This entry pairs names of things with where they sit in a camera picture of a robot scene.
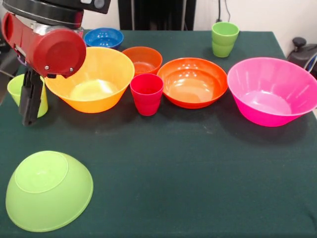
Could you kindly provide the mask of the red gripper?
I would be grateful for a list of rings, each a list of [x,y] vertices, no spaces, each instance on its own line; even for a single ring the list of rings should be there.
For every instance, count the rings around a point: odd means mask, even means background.
[[[28,26],[9,12],[4,15],[1,30],[20,61],[37,72],[27,70],[21,87],[19,113],[22,124],[28,126],[45,114],[45,82],[41,76],[67,78],[76,73],[85,60],[86,45],[82,31],[38,22]]]

